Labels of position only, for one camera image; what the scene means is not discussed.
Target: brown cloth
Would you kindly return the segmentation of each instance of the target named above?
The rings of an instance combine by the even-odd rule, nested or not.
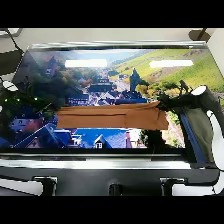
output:
[[[63,107],[57,112],[57,128],[140,128],[167,130],[165,112],[145,104]]]

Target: black cable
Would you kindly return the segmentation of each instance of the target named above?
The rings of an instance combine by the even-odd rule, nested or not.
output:
[[[21,54],[21,56],[24,54],[24,51],[17,45],[17,43],[15,42],[12,34],[10,33],[9,29],[8,28],[3,28],[4,31],[9,35],[9,37],[12,39],[16,49],[19,51],[19,53]]]

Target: black base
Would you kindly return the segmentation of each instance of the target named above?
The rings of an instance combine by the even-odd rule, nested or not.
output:
[[[189,32],[189,37],[190,37],[190,39],[191,40],[197,40],[197,38],[198,38],[198,36],[199,36],[199,34],[201,33],[201,30],[191,30],[190,32]],[[208,33],[204,33],[203,35],[202,35],[202,37],[200,38],[200,40],[199,41],[206,41],[206,42],[208,42],[208,40],[210,39],[210,35],[208,34]]]

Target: large display screen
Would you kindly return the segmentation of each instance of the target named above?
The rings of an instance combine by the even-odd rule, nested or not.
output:
[[[27,51],[13,83],[35,100],[60,108],[147,103],[156,100],[161,91],[173,97],[180,92],[180,80],[189,89],[207,85],[215,95],[224,95],[223,77],[208,49]],[[11,115],[7,133],[1,132],[1,146],[151,148],[154,153],[186,147],[180,121],[172,112],[166,114],[168,131],[58,129],[57,115],[34,116],[32,106],[22,108]]]

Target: folded brown fabric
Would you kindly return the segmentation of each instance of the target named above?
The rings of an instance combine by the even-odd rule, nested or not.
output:
[[[63,107],[57,112],[57,127],[167,130],[165,112],[156,108],[158,104]]]

